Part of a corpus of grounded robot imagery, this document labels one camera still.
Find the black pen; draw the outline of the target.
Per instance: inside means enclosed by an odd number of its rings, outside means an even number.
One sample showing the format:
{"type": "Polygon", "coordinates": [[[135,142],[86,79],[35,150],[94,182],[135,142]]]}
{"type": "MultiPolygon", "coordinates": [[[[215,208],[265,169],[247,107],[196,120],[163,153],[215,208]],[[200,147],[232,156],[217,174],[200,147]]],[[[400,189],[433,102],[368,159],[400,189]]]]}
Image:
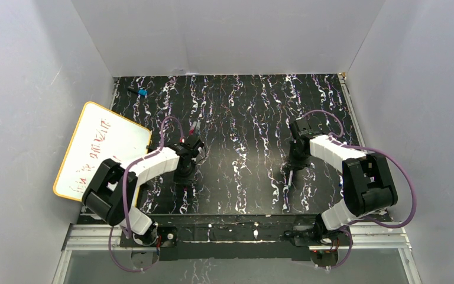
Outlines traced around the black pen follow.
{"type": "Polygon", "coordinates": [[[201,126],[201,122],[198,120],[198,121],[196,122],[196,126],[195,126],[195,128],[194,128],[194,132],[195,132],[196,134],[200,134],[200,129],[201,129],[200,126],[201,126]]]}

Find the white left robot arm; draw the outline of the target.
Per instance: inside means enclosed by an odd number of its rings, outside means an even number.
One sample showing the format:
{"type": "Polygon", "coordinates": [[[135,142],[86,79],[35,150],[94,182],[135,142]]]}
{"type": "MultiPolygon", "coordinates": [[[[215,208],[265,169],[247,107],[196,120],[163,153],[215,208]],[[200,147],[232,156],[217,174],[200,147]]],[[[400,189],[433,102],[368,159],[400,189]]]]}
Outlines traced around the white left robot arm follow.
{"type": "Polygon", "coordinates": [[[190,187],[196,173],[196,158],[204,147],[199,136],[191,134],[178,144],[152,151],[126,168],[106,159],[97,168],[81,202],[107,224],[126,229],[131,237],[155,236],[156,222],[133,204],[137,198],[135,191],[165,173],[173,174],[175,184],[190,187]]]}

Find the white green pen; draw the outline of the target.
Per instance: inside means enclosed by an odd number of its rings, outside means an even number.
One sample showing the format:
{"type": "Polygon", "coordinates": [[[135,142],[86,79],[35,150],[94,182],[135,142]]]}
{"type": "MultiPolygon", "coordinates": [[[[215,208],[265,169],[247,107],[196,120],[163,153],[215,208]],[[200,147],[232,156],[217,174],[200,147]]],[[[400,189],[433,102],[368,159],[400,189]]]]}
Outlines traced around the white green pen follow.
{"type": "Polygon", "coordinates": [[[288,173],[287,186],[290,187],[293,181],[293,170],[290,170],[288,173]]]}

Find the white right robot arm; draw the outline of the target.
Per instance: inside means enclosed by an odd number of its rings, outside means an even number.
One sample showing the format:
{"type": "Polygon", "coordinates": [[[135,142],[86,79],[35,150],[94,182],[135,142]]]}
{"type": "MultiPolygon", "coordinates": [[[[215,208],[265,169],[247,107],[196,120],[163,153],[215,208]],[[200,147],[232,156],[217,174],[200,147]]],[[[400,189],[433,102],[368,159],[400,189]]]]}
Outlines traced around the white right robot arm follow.
{"type": "Polygon", "coordinates": [[[343,198],[318,214],[304,236],[313,240],[331,237],[350,222],[397,203],[397,190],[383,154],[342,147],[328,135],[312,130],[304,118],[294,120],[290,131],[294,140],[288,158],[291,173],[309,167],[314,157],[335,168],[343,179],[343,198]]]}

